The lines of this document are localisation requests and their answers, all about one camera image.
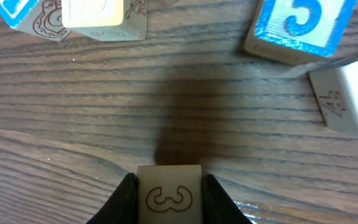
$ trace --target wooden table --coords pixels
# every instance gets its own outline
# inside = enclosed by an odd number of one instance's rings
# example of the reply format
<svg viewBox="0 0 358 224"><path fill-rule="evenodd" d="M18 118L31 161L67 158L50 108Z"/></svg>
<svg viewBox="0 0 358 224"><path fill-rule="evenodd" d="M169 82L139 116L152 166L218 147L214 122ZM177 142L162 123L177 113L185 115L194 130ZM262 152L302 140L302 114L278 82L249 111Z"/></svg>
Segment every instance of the wooden table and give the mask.
<svg viewBox="0 0 358 224"><path fill-rule="evenodd" d="M257 0L180 0L142 42L0 18L0 223L85 223L128 172L201 164L254 223L358 223L358 140L304 71L242 50ZM358 53L358 5L334 60Z"/></svg>

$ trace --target cube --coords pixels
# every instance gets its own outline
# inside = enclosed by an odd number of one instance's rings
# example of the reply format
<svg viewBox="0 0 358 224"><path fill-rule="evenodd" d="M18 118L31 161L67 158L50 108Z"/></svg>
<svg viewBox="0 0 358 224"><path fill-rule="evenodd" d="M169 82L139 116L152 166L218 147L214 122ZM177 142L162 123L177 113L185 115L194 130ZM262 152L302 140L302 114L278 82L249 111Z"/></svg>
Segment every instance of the cube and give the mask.
<svg viewBox="0 0 358 224"><path fill-rule="evenodd" d="M139 224L202 224L201 166L141 166Z"/></svg>
<svg viewBox="0 0 358 224"><path fill-rule="evenodd" d="M63 24L100 41L144 40L146 0L62 0Z"/></svg>
<svg viewBox="0 0 358 224"><path fill-rule="evenodd" d="M327 125L358 138L358 61L336 65L310 72L310 79Z"/></svg>
<svg viewBox="0 0 358 224"><path fill-rule="evenodd" d="M70 33L62 24L61 0L0 0L0 15L12 29L49 40Z"/></svg>
<svg viewBox="0 0 358 224"><path fill-rule="evenodd" d="M260 0L245 50L292 65L335 53L357 0Z"/></svg>

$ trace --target block with blue border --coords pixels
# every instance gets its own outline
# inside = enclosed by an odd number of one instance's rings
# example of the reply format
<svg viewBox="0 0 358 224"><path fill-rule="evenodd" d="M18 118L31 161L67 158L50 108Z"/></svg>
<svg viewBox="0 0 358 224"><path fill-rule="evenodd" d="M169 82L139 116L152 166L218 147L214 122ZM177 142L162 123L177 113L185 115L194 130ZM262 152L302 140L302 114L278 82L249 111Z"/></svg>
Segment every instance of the block with blue border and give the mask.
<svg viewBox="0 0 358 224"><path fill-rule="evenodd" d="M10 28L46 39L61 41L70 33L61 0L0 0L0 15Z"/></svg>
<svg viewBox="0 0 358 224"><path fill-rule="evenodd" d="M245 50L299 65L332 56L357 0L261 0Z"/></svg>

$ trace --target number 3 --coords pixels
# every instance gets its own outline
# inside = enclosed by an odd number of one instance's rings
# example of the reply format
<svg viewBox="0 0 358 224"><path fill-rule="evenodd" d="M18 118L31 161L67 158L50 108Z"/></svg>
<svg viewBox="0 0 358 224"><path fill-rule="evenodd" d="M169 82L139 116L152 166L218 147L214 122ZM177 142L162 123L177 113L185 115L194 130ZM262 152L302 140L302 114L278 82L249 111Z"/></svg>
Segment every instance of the number 3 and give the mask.
<svg viewBox="0 0 358 224"><path fill-rule="evenodd" d="M297 23L296 16L290 16L285 21L287 31L295 36L301 36L310 33L321 20L323 9L318 0L295 0L293 7L307 7L310 10L309 20L305 24Z"/></svg>

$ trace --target blue border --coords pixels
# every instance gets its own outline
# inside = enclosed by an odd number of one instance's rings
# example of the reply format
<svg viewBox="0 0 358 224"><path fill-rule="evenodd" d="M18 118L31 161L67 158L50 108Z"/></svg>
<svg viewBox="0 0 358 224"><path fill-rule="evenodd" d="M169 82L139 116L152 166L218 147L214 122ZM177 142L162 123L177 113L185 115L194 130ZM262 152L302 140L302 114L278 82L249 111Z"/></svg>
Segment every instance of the blue border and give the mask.
<svg viewBox="0 0 358 224"><path fill-rule="evenodd" d="M304 52L316 54L323 57L329 57L332 56L335 53L336 49L338 48L339 42L342 39L347 24L349 23L352 17L353 9L357 3L357 0L345 1L341 9L341 14L338 17L336 26L334 27L334 31L331 34L331 38L326 47L319 47L305 42L301 42L299 40L293 40L288 37L281 37L275 34L268 33L266 31L266 28L272 16L275 3L276 0L265 0L262 8L262 12L260 13L260 17L255 28L255 35L262 40L272 42L277 45L289 47L295 50L301 50Z"/></svg>
<svg viewBox="0 0 358 224"><path fill-rule="evenodd" d="M0 15L11 28L16 29L17 26L23 21L26 15L28 15L28 13L37 3L38 0L29 0L29 2L23 7L23 9L14 19L9 16L9 14L5 11L5 9L1 6L0 3Z"/></svg>

